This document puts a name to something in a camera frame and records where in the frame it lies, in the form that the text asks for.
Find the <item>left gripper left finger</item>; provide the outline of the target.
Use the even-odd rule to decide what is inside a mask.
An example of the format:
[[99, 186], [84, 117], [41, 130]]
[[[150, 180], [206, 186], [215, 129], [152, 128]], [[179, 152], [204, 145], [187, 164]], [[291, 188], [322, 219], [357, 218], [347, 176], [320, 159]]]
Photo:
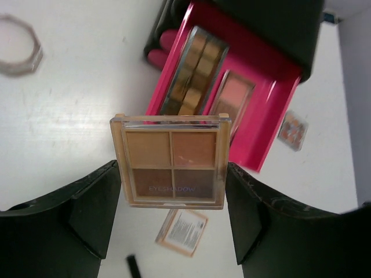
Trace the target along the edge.
[[1, 277], [97, 277], [121, 178], [112, 160], [49, 194], [1, 212]]

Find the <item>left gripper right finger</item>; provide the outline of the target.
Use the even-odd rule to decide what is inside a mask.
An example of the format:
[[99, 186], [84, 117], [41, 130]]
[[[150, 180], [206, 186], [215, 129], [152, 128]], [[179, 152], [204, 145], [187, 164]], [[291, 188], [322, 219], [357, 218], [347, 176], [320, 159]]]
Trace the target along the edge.
[[245, 277], [369, 277], [370, 203], [342, 214], [296, 201], [235, 163], [225, 186]]

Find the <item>square palette label side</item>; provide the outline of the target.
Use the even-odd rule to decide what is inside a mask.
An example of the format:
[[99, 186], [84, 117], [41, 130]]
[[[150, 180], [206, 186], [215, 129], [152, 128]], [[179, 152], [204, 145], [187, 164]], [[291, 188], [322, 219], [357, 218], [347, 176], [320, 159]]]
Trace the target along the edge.
[[194, 210], [170, 209], [155, 242], [187, 257], [193, 257], [208, 220], [207, 216]]

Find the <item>multicolour small palette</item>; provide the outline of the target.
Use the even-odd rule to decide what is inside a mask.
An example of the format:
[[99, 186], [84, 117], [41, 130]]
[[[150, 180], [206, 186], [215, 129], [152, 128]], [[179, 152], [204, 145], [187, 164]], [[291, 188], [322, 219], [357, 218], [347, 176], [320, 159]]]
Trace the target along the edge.
[[283, 118], [277, 138], [293, 151], [300, 151], [307, 130], [308, 123], [295, 112], [288, 110]]

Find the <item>pink blush palette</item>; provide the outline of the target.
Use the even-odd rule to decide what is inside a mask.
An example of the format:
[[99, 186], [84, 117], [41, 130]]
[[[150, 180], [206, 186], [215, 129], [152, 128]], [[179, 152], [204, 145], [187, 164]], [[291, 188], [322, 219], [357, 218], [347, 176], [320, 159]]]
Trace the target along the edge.
[[231, 119], [231, 141], [248, 108], [254, 87], [253, 82], [232, 70], [227, 70], [221, 80], [209, 115], [229, 115]]

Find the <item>pink drawer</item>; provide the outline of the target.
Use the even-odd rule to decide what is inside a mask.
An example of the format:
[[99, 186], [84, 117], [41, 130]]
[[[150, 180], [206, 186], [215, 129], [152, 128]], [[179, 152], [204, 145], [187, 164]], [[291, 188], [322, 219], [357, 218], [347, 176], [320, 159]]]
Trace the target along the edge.
[[147, 115], [228, 114], [229, 160], [259, 172], [301, 68], [215, 4], [191, 1]]

